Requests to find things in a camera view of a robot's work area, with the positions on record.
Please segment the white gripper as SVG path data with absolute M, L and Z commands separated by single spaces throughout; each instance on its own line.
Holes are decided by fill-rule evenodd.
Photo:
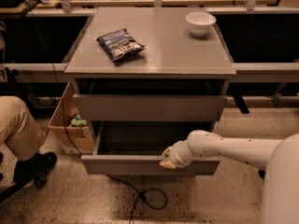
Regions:
M 162 156 L 165 160 L 160 161 L 160 165 L 166 169 L 184 168 L 193 162 L 193 154 L 186 141 L 176 142 L 168 147 Z

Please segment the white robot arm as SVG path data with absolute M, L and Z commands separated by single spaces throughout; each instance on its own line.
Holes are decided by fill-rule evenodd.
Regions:
M 160 165 L 184 168 L 210 157 L 245 163 L 265 171 L 260 224 L 299 224 L 299 134 L 285 139 L 229 138 L 191 132 L 163 152 Z

